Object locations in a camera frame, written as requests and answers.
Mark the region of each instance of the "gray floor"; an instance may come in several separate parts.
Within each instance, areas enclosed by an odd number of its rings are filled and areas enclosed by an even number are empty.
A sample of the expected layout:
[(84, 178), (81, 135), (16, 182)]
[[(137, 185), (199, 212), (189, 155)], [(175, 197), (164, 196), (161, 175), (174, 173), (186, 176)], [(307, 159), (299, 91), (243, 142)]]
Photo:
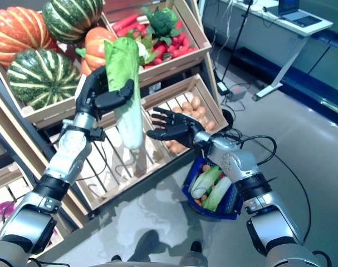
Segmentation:
[[(234, 66), (231, 69), (233, 73), (227, 77), (252, 83), (243, 100), (246, 110), (236, 112), (235, 127), (246, 135), (267, 134), (276, 139), (277, 154), (296, 172), (310, 197), (312, 227), (306, 246), (325, 251), (338, 267), (338, 127), (280, 91), (253, 102), (251, 93), (261, 83)], [(230, 106), (241, 108), (239, 103)], [(245, 148), (258, 160), (268, 155), (254, 143)], [(124, 260), (177, 263), (194, 240), (201, 240), (210, 266), (264, 266), (264, 257), (255, 251), (247, 233), (247, 215), (236, 221), (219, 221), (188, 208), (181, 186), (189, 167), (123, 194), (42, 259), (90, 266), (120, 254)], [(278, 177), (271, 182), (272, 188), (281, 194), (305, 232), (307, 205), (299, 184), (276, 159), (261, 169), (268, 179)]]

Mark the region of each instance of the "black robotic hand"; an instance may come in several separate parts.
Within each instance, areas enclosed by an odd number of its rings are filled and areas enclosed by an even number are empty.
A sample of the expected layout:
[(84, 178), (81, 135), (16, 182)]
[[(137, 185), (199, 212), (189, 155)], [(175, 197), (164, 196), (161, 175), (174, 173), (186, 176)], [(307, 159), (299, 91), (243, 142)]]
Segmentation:
[(154, 111), (160, 112), (161, 115), (154, 113), (151, 116), (164, 122), (153, 121), (153, 125), (160, 126), (160, 128), (149, 130), (146, 133), (153, 139), (176, 140), (186, 147), (193, 148), (195, 135), (204, 131), (201, 123), (192, 117), (160, 107), (154, 107)]
[(134, 92), (134, 81), (128, 80), (123, 88), (118, 91), (108, 91), (108, 81), (105, 66), (94, 70), (85, 78), (80, 79), (77, 88), (81, 90), (76, 99), (76, 113), (85, 112), (100, 120), (103, 114), (124, 105)]

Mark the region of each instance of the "pumpkin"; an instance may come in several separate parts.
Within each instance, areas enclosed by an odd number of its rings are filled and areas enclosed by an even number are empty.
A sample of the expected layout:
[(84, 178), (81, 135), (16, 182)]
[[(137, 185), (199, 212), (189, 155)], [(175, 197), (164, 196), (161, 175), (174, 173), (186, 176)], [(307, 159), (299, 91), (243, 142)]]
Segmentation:
[(0, 9), (0, 64), (8, 67), (17, 52), (29, 48), (58, 49), (41, 14), (23, 7)]
[(50, 0), (43, 8), (46, 27), (63, 43), (80, 42), (100, 19), (102, 0)]
[(103, 27), (90, 29), (85, 38), (85, 60), (82, 62), (82, 73), (89, 75), (93, 70), (103, 66), (104, 40), (111, 43), (116, 39), (114, 33)]
[(7, 75), (15, 98), (38, 109), (73, 96), (81, 73), (64, 55), (39, 49), (17, 53)]

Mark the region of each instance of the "robotic arm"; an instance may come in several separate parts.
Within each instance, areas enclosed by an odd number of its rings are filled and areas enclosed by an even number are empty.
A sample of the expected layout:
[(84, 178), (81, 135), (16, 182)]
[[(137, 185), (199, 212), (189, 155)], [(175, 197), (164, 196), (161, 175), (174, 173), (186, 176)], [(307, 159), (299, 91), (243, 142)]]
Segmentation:
[(266, 267), (319, 266), (315, 256), (303, 247), (303, 238), (281, 198), (272, 191), (257, 166), (256, 159), (239, 149), (235, 142), (210, 135), (202, 125), (189, 116), (162, 108), (153, 121), (159, 126), (148, 131), (157, 140), (172, 140), (194, 148), (217, 164), (235, 184), (243, 207), (251, 217), (247, 229), (254, 247), (267, 257)]
[(97, 122), (101, 116), (130, 99), (134, 82), (128, 80), (119, 91), (108, 92), (105, 67), (88, 77), (82, 75), (76, 90), (76, 114), (64, 120), (59, 148), (35, 188), (21, 201), (0, 233), (0, 266), (26, 266), (31, 254), (42, 252), (56, 225), (52, 217), (61, 200), (76, 181), (92, 141), (104, 141)]

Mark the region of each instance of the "bok choy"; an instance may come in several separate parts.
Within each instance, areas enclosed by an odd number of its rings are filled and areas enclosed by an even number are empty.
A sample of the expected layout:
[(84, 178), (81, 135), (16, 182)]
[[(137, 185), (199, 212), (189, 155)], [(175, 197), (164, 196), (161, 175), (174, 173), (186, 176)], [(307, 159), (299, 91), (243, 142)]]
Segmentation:
[(113, 44), (104, 42), (109, 91), (121, 89), (128, 79), (134, 81), (133, 96), (125, 105), (114, 109), (114, 112), (124, 146), (137, 149), (143, 143), (138, 45), (135, 40), (126, 37), (116, 39)]

